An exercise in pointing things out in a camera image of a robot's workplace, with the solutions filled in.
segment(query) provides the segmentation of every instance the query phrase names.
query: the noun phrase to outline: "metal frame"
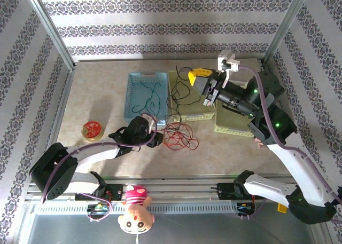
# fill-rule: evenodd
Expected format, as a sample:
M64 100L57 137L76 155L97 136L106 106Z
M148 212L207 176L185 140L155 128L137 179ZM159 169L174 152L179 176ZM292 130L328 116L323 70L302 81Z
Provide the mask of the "metal frame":
M66 63L67 67L69 70L74 69L75 67L75 62L72 59L66 45L62 41L62 38L60 37L57 28L53 24L53 21L51 20L44 3L42 0L30 0L32 3L33 8L35 9L36 13L40 17L43 26L46 30L46 32L49 34L51 37L54 45L56 46L59 54L62 56L64 62Z
M304 0L292 0L292 3L287 10L276 34L274 35L270 45L268 46L268 49L265 53L264 57L264 64L268 65L272 57L274 56L276 50L278 49L278 46L280 42L282 41L284 35L286 34L287 30L289 29L294 17L296 17L296 14L299 11L299 8L302 6Z
M63 91L63 94L62 94L62 98L61 98L61 103L60 103L58 111L57 111L56 120L55 120L55 122L53 124L53 127L52 127L52 131L51 131L51 136L50 136L50 139L49 139L48 147L50 147L51 144L57 142L57 138L58 138L58 134L59 134L59 129L60 129L60 126L62 124L63 117L64 117L64 111L65 111L65 108L66 108L66 104L68 102L68 97L69 97L71 86L72 86L72 83L73 83L73 80L74 80L75 71L76 71L75 68L73 68L73 69L70 70L70 72L68 74L68 77L67 77L67 80L66 80L66 83L65 83L65 87L64 87L64 91Z
M235 213L236 202L220 201L217 197L217 183L232 183L237 175L202 175L189 177L107 177L109 184L124 184L123 200L126 186L139 184L148 188L153 198L151 211L154 214L212 214ZM294 183L289 174L263 175L283 183ZM25 198L24 209L21 213L21 225L17 229L13 243L26 244L29 240L36 215L79 215L84 214L85 207L93 201L74 201L73 194L63 194L59 198L48 201L44 206L39 204L41 192L31 183ZM120 202L114 205L112 214L121 214ZM313 243L332 244L326 223L311 226Z

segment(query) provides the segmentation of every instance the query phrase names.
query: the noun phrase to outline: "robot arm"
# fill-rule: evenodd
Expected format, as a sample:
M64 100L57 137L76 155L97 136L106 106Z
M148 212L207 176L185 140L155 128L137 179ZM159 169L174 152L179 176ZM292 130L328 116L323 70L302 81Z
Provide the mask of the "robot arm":
M283 184L262 178L251 171L244 171L235 180L235 185L245 194L258 195L288 207L304 223L329 221L336 213L334 205L340 202L342 192L325 179L324 183L320 178L320 170L309 161L312 160L306 155L309 153L306 151L304 157L304 153L297 149L305 147L297 134L297 127L291 118L275 105L277 98L284 92L276 76L267 71L259 72L262 90L256 77L243 89L229 81L229 72L241 67L235 56L230 51L223 51L217 62L221 73L211 69L194 69L189 72L191 85L206 97L204 105L212 105L219 100L225 109L251 119L248 126L255 137L280 158L297 182L297 185ZM268 111L272 129L269 129L264 106L261 106L261 93L265 95L263 105ZM285 144L295 147L296 150L285 149Z
M92 193L105 198L106 183L97 173L87 172L89 165L118 158L141 145L152 148L160 145L162 134L152 131L154 123L151 116L144 114L98 142L71 147L55 143L33 165L29 175L43 192L43 199L46 196L53 200L64 192Z

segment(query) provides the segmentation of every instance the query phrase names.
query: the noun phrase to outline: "teal cable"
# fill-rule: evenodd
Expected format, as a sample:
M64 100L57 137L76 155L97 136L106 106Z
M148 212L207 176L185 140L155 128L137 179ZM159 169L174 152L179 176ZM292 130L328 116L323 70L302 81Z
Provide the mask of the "teal cable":
M150 90L152 91L152 92L151 92L151 97L148 98L148 99L146 100L145 106L144 106L142 109L140 109L140 110L138 110L138 111L134 111L134 108L139 107L139 105L133 106L133 107L132 107L132 112L133 112L133 113L139 113L139 114L140 114L144 109L146 109L148 113L150 113L150 114L153 113L153 114L154 114L153 116L158 116L159 111L160 111L160 101L161 101L161 99L160 99L160 96L158 95L158 93L155 92L155 89L156 89L157 84L158 84L159 86L161 86L161 84L160 84L159 82L156 82L156 83L154 84L154 87L153 87L153 88L144 85L143 82L141 82L141 81L140 81L140 84L141 84L143 87L145 87L145 88L147 88L147 89L150 89ZM150 103L150 106L149 106L150 110L149 110L149 108L147 107L149 101L153 98L153 94L154 94L154 93L157 95L157 97L158 97L158 99L159 99L159 102L158 102L158 112L157 112L157 113L151 108L152 105L153 105L153 107L156 106L156 105L154 104L154 102L151 102L151 103Z

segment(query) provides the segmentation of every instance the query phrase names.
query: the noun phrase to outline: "blue plastic basket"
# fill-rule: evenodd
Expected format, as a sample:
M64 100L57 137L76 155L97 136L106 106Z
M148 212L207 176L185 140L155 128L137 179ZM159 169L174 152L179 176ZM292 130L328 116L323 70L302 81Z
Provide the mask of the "blue plastic basket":
M156 94L153 94L151 98L151 89L153 89L155 85L156 87L154 91L160 97L159 110L158 96ZM129 123L136 116L139 116L143 112L147 112L158 118L158 125L165 125L165 116L167 114L167 89L168 78L165 72L130 73L127 83L126 104L124 113L125 120ZM146 101L149 98L151 99L147 103L147 108L143 109L140 113L136 112L141 110L145 106Z

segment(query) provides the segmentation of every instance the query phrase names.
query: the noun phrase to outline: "metal bar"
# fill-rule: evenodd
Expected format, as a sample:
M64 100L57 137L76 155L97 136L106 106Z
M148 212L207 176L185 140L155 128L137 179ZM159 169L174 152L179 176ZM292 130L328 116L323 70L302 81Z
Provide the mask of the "metal bar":
M189 180L194 180L194 181L199 181L199 180L215 180L216 182L220 179L235 179L238 177L239 174L228 174L228 175L192 175L192 176L155 176L155 177L143 177L143 176L111 176L111 177L102 177L106 182L112 181L112 180L119 180L119 181L130 181L130 180L141 180L141 181L162 181L167 182L167 181L189 181ZM280 178L287 178L287 179L292 179L292 176L287 173L287 174L260 174L260 176L265 177L265 178L270 178L273 180L280 179Z
M223 201L221 203L197 203L197 204L151 204L147 208L154 215L186 215L186 214L222 214L237 213L236 202ZM121 215L125 211L122 204L113 206L112 215ZM87 206L36 206L37 215L84 215L87 213Z
M274 56L278 46L280 45L284 35L289 29L294 17L298 13L299 8L303 4L304 0L292 0L292 3L287 10L282 23L280 24L276 34L274 35L268 49L265 53L264 64L268 65L272 57Z
M62 41L62 38L60 37L57 28L53 24L53 21L51 20L44 3L42 0L30 0L32 3L33 8L37 12L38 16L41 18L41 21L43 23L43 26L45 27L46 32L51 37L53 43L55 44L58 52L62 56L64 62L66 63L69 70L73 69L75 67L75 62L72 59L66 45Z
M53 128L52 128L51 137L49 140L48 147L50 147L51 144L57 142L59 129L60 129L60 126L62 124L64 111L66 108L66 103L68 102L68 97L69 97L71 85L73 83L74 75L75 75L75 69L71 69L69 74L68 74L68 79L67 79L65 87L64 87L64 91L62 94L61 103L60 103L59 108L58 108L56 120L53 124Z
M224 176L198 176L192 178L130 178L130 177L112 177L114 180L107 180L108 184L123 184L122 201L125 200L126 186L132 185L143 185L147 188L149 195L153 199L153 203L216 203L219 201L216 190L212 187L216 187L217 183L232 183L236 175L224 175ZM269 178L277 180L283 183L294 183L292 177L286 176L276 176L273 175ZM38 203L41 198L41 192L38 187L31 183L26 195L26 203ZM72 203L81 204L77 201L74 202L74 193L63 193L61 196L57 197L53 201L47 202L53 204L54 202L60 204L69 204L68 201L73 201ZM96 201L88 201L87 203L96 203Z
M33 204L24 204L23 209L20 215L20 226L17 227L12 243L13 244L27 244L31 229L34 224L34 219L36 216L35 213L35 205Z

